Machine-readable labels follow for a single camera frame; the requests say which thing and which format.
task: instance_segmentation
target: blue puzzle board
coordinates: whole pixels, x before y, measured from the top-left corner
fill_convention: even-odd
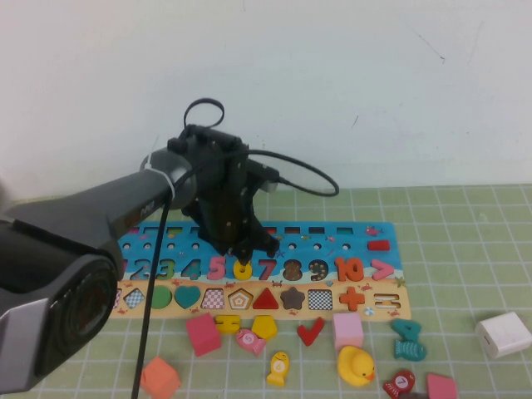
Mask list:
[[[359,258],[365,275],[375,271],[370,262],[379,259],[395,269],[394,277],[402,276],[401,257],[393,224],[387,222],[266,222],[264,227],[280,240],[280,248],[273,260],[276,265],[269,280],[283,279],[284,264],[289,260],[301,263],[303,277],[292,284],[311,283],[313,273],[310,264],[316,259],[328,265],[328,275],[324,280],[337,277],[334,261],[337,258]],[[143,222],[124,235],[119,244],[126,264],[124,279],[143,280],[149,278],[150,262],[153,258],[158,222]],[[219,254],[205,241],[198,238],[198,227],[193,222],[168,222],[165,227],[158,279],[189,278],[205,281],[209,272],[209,262]],[[370,251],[369,241],[388,240],[389,251]],[[232,265],[235,257],[226,254],[226,263]],[[259,280],[262,261],[269,259],[266,253],[254,251],[252,257],[253,277]],[[181,275],[190,266],[193,273]],[[228,267],[224,281],[234,279],[233,269]]]

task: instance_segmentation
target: white power adapter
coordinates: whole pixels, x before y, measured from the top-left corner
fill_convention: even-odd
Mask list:
[[[522,351],[532,343],[532,334],[515,312],[478,322],[475,333],[482,347],[493,358]]]

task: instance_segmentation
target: yellow number 6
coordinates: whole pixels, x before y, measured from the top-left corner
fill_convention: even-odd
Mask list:
[[[233,274],[238,280],[248,280],[251,277],[251,274],[253,274],[251,261],[247,262],[246,264],[241,264],[238,260],[236,260],[233,266]]]

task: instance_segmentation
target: pink number 5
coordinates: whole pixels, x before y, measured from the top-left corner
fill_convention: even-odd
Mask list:
[[[225,277],[225,258],[217,256],[210,259],[209,272],[207,278],[209,280],[220,280]]]

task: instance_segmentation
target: shape puzzle board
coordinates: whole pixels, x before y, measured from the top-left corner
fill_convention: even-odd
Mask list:
[[[119,282],[113,318],[143,315],[158,227],[157,222],[144,222],[119,241],[126,274]],[[411,318],[391,223],[268,222],[264,227],[280,240],[279,251],[273,259],[255,251],[250,264],[241,265],[231,255],[220,257],[199,239],[196,224],[168,222],[152,317],[189,318],[209,312],[241,318],[271,314],[276,319],[331,319],[334,312],[356,308],[366,321]],[[385,250],[369,250],[376,241]],[[390,274],[376,280],[375,273]],[[297,292],[288,292],[291,287]],[[255,309],[268,296],[261,296],[266,288],[277,310]],[[292,299],[292,306],[285,308],[282,298]]]

